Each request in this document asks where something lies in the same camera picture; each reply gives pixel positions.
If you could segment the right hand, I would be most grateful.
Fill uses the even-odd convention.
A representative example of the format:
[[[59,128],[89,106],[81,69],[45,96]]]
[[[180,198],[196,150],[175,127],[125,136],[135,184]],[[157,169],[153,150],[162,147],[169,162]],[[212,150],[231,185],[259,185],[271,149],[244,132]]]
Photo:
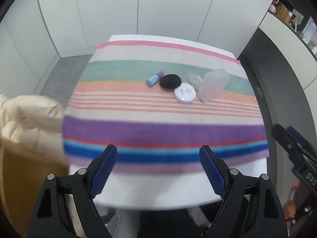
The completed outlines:
[[[292,225],[292,218],[295,217],[296,213],[296,194],[300,186],[300,181],[296,181],[291,188],[290,194],[286,204],[283,206],[284,218],[286,220],[286,226],[289,229]]]

